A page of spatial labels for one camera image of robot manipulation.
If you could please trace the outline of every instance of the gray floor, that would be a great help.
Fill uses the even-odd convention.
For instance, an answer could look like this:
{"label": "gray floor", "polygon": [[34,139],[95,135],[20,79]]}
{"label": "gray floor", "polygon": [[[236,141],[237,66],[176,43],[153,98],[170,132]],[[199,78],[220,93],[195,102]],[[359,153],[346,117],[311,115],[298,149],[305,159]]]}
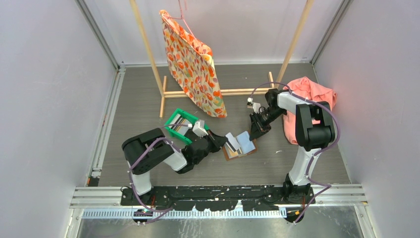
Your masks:
{"label": "gray floor", "polygon": [[[254,88],[268,82],[268,72],[276,78],[280,64],[217,65],[216,73],[222,89]],[[161,78],[169,76],[168,90],[179,91],[168,67],[158,68]],[[290,64],[283,81],[307,76],[315,81],[310,64]],[[233,135],[248,130],[250,109],[246,107],[248,96],[226,96],[224,102],[227,118],[212,118],[199,109],[189,98],[167,99],[163,119],[159,119],[160,94],[150,67],[128,68],[122,84],[121,95],[106,149],[100,186],[128,184],[127,162],[121,144],[128,138],[162,126],[176,108],[181,108],[204,119],[210,129],[218,134]],[[254,102],[266,106],[263,95],[255,96]],[[229,185],[229,184],[281,184],[295,161],[297,146],[284,137],[282,119],[271,124],[272,130],[257,140],[258,152],[236,160],[226,161],[223,153],[210,154],[195,168],[183,175],[161,163],[151,172],[153,185]],[[175,144],[183,147],[180,141]],[[314,169],[313,178],[320,182],[348,183],[343,160],[337,147],[323,153]]]}

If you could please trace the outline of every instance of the book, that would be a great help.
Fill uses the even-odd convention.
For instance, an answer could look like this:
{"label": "book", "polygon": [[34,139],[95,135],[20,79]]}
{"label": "book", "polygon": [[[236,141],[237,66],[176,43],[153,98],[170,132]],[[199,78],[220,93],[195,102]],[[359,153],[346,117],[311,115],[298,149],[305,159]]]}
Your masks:
{"label": "book", "polygon": [[[181,115],[180,114],[177,114],[176,116],[175,116],[175,118],[171,121],[171,123],[170,124],[179,124],[180,122],[181,122],[181,120],[182,120],[183,118],[181,117]],[[176,125],[173,125],[173,126],[171,126],[170,128],[172,129],[172,130],[175,130],[175,128],[176,128],[177,126]]]}
{"label": "book", "polygon": [[181,124],[185,125],[185,126],[179,126],[177,132],[181,135],[185,135],[189,129],[188,124],[190,124],[191,122],[187,119],[184,119]]}
{"label": "book", "polygon": [[[257,151],[256,140],[249,141],[249,133],[247,131],[242,132],[236,137],[226,135],[226,138],[228,138],[228,141],[223,145],[222,150],[227,161],[240,158]],[[233,144],[235,143],[239,144],[239,148],[234,148]]]}

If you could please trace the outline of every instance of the wooden pole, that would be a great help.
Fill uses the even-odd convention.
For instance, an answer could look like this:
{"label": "wooden pole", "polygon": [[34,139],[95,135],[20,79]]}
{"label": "wooden pole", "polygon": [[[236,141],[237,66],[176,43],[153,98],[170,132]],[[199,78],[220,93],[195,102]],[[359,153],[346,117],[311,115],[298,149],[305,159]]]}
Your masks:
{"label": "wooden pole", "polygon": [[[166,76],[163,77],[163,92],[166,91]],[[163,113],[165,112],[165,96],[162,97],[160,101],[160,113],[159,117],[163,118]]]}
{"label": "wooden pole", "polygon": [[[268,72],[268,79],[270,80],[270,82],[274,82],[273,81],[273,75],[271,74],[271,71]],[[271,85],[272,88],[274,88],[276,84],[275,83],[272,83],[270,85]]]}
{"label": "wooden pole", "polygon": [[278,74],[276,82],[281,82],[283,78],[284,72],[286,71],[287,65],[289,64],[289,60],[292,57],[293,51],[295,50],[296,43],[301,35],[303,26],[305,25],[306,19],[308,18],[309,11],[311,10],[312,4],[314,0],[307,0],[305,4],[305,8],[303,9],[301,19],[299,20],[298,27],[296,28],[295,34],[293,35],[292,43],[289,46],[289,50],[287,51],[286,57],[284,58],[284,62],[281,65],[280,72]]}
{"label": "wooden pole", "polygon": [[140,11],[137,6],[136,0],[130,0],[131,8],[133,9],[134,17],[136,17],[137,25],[139,26],[140,34],[142,34],[143,42],[146,47],[147,56],[149,57],[150,64],[152,65],[153,74],[155,75],[157,87],[159,88],[160,95],[164,97],[162,82],[159,77],[158,68],[156,68],[155,58],[153,58],[152,50],[150,49],[149,40],[147,39],[146,32],[144,30]]}

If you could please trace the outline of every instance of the floral fabric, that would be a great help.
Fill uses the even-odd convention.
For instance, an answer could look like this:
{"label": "floral fabric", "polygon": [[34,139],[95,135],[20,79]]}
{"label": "floral fabric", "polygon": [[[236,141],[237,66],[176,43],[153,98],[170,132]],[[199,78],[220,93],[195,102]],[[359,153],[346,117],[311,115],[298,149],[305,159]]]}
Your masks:
{"label": "floral fabric", "polygon": [[160,11],[160,16],[173,78],[208,115],[226,117],[210,47],[186,32],[165,10]]}

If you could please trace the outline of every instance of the pink towel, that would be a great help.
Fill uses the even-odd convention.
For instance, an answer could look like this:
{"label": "pink towel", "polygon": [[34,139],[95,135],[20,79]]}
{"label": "pink towel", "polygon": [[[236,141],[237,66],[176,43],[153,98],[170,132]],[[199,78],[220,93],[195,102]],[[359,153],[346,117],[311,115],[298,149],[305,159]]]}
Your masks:
{"label": "pink towel", "polygon": [[[335,106],[335,103],[337,101],[337,93],[335,93],[332,89],[326,88],[322,85],[312,82],[307,77],[295,79],[287,85],[289,85],[293,92],[299,96],[308,98],[315,102],[328,102],[331,110]],[[284,134],[286,135],[287,140],[290,143],[297,145],[298,142],[296,141],[295,136],[296,116],[292,113],[288,113],[287,115],[283,116],[283,119]]]}

